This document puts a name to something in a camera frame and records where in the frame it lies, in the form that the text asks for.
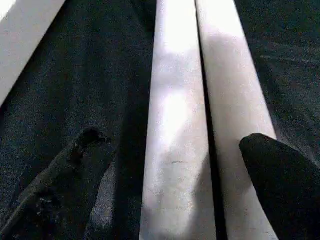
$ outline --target dark fabric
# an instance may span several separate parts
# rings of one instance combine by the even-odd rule
[[[320,166],[320,1],[235,2],[278,139]]]
[[[239,146],[279,239],[319,239],[320,168],[298,151],[262,134],[245,137]]]
[[[309,202],[306,196],[285,197],[284,199],[289,198],[291,201],[294,199],[296,203],[295,205],[280,204],[283,209],[280,209],[276,203],[280,201],[278,194],[281,194],[281,188],[285,188],[290,194],[294,193],[296,197],[299,188],[307,188],[310,184],[309,180],[315,180],[319,176],[317,171],[320,168],[320,1],[235,0],[235,3],[277,138],[307,157],[304,158],[299,153],[288,150],[287,147],[285,147],[287,155],[282,150],[277,153],[276,149],[282,145],[268,140],[264,145],[268,145],[268,148],[272,145],[273,149],[271,155],[267,155],[268,158],[262,159],[268,159],[271,161],[270,164],[274,163],[274,167],[268,168],[270,172],[264,172],[264,162],[256,167],[261,175],[267,174],[268,180],[278,181],[274,183],[279,187],[277,194],[276,190],[274,192],[271,190],[270,195],[262,194],[265,179],[257,177],[256,173],[249,169],[251,178],[257,191],[260,192],[260,201],[263,203],[270,201],[266,212],[268,217],[273,219],[271,224],[280,237],[286,236],[284,234],[289,236],[289,232],[303,234],[306,231],[311,234],[309,239],[318,239],[320,234],[312,235],[319,233],[312,231],[320,227],[312,225],[314,222],[310,221],[310,225],[306,225],[308,224],[304,221],[306,219],[300,218],[297,221],[293,220],[290,228],[289,225],[280,222],[280,219],[276,219],[277,216],[282,217],[282,213],[292,214],[292,216],[310,213],[311,217],[315,216],[314,214],[318,213],[316,210],[310,212],[314,206],[307,209]],[[255,146],[255,148],[263,149],[262,146]],[[284,157],[284,160],[276,163],[280,156]],[[300,167],[308,167],[305,174],[301,173]],[[294,178],[289,182],[287,178],[279,177],[285,168],[292,168],[288,174],[290,178],[292,176]],[[304,239],[303,235],[297,237],[299,237],[297,239]]]
[[[87,239],[138,239],[155,0],[67,0],[0,109],[0,215],[81,129],[117,149]]]
[[[97,128],[81,132],[12,201],[0,239],[82,239],[114,153]]]

